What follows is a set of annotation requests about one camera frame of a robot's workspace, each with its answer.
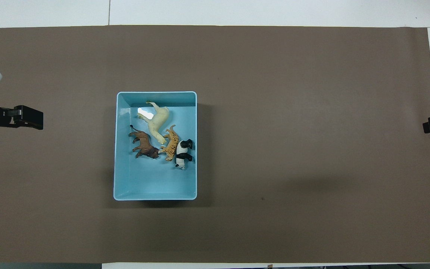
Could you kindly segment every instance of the rectangular tray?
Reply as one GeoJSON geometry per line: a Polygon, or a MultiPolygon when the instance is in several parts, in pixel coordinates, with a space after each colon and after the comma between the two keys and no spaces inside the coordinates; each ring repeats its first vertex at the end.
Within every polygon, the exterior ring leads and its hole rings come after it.
{"type": "Polygon", "coordinates": [[[193,200],[197,197],[197,94],[195,92],[119,92],[116,105],[116,139],[114,156],[114,199],[127,200],[193,200]],[[150,134],[147,123],[137,116],[138,110],[155,114],[146,104],[155,102],[169,108],[169,118],[159,129],[161,135],[175,124],[180,140],[193,140],[185,170],[175,167],[160,154],[157,159],[145,155],[136,158],[132,152],[139,142],[128,134],[134,128],[148,133],[150,143],[160,149],[160,143],[150,134]]]}

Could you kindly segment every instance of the brown table surface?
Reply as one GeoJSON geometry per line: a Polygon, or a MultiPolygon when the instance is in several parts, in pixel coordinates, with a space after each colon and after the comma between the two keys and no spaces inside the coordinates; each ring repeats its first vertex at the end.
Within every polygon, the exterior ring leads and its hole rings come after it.
{"type": "Polygon", "coordinates": [[[426,29],[0,29],[0,262],[430,262],[426,29]],[[198,198],[115,201],[116,93],[194,90],[198,198]]]}

